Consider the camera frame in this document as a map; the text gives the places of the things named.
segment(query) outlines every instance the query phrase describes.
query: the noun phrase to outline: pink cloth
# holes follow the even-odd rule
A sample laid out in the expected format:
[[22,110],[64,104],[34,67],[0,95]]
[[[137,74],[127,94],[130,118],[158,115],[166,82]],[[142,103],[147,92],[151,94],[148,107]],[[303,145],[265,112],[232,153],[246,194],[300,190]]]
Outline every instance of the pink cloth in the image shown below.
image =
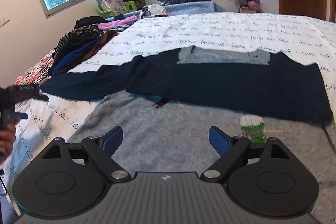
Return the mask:
[[137,16],[126,17],[123,20],[111,21],[109,23],[100,23],[98,24],[98,28],[100,30],[106,31],[108,29],[112,29],[112,28],[116,28],[116,27],[119,27],[125,24],[136,22],[137,20],[138,20]]

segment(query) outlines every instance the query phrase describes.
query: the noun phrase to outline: blue blanket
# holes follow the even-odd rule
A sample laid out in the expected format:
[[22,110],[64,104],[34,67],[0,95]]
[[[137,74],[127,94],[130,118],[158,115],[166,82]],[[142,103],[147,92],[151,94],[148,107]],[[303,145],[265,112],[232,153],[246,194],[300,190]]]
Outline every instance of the blue blanket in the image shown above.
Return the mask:
[[[181,4],[173,4],[165,6],[169,16],[176,15],[195,15],[207,13],[223,13],[225,10],[211,1],[188,2]],[[130,12],[123,15],[123,19],[130,16],[139,16],[140,11]],[[114,17],[107,18],[106,20],[114,21]]]

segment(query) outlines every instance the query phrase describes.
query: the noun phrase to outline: green basket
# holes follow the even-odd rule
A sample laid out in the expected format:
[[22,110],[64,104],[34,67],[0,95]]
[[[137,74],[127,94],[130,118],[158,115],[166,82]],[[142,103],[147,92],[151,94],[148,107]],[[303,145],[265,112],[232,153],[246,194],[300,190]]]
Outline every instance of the green basket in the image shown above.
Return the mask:
[[[128,13],[134,12],[137,10],[137,6],[135,5],[135,2],[133,0],[124,2],[124,4],[127,8]],[[101,17],[115,17],[116,16],[113,10],[103,11],[103,9],[99,5],[97,6],[97,12],[101,15]]]

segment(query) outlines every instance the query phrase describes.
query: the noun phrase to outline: pillow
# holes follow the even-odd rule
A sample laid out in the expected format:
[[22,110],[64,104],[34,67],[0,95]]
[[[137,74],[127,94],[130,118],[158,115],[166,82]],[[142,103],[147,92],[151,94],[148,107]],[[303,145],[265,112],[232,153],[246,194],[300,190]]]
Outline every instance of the pillow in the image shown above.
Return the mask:
[[99,6],[104,10],[112,10],[115,15],[121,15],[128,12],[122,0],[96,0]]

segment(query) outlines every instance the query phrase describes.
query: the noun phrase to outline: blue gripper pad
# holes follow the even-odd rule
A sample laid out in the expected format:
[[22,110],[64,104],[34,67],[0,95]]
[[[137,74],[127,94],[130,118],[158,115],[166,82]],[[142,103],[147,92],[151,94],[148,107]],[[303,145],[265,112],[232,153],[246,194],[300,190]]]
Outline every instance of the blue gripper pad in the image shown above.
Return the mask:
[[220,156],[223,156],[233,145],[233,139],[214,126],[209,130],[209,142]]
[[112,157],[112,155],[116,152],[116,150],[119,148],[119,146],[123,142],[123,138],[124,138],[123,130],[121,127],[118,127],[117,130],[115,130],[115,132],[112,132],[111,135],[108,136],[103,141],[101,148],[107,155]]

